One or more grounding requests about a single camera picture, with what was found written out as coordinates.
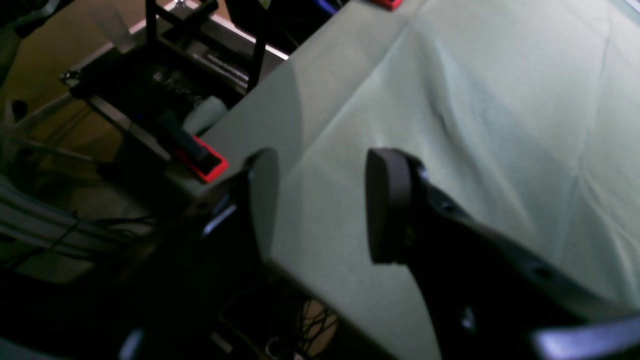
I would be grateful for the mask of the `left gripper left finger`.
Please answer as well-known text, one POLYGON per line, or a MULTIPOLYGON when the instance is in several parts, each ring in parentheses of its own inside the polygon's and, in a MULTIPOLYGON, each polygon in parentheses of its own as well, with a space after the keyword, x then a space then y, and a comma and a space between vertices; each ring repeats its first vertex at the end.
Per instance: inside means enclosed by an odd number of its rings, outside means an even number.
POLYGON ((273 230, 278 152, 261 148, 180 216, 102 268, 116 329, 102 360, 217 360, 218 312, 260 281, 260 245, 273 230))

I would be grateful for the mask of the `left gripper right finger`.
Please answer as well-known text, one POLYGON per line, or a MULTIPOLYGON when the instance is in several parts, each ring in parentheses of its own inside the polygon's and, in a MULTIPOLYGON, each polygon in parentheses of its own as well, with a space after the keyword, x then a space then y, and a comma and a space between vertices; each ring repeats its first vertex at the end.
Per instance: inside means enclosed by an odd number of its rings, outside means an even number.
POLYGON ((396 148, 365 161, 368 248, 406 265, 444 360, 637 360, 639 312, 475 221, 396 148))

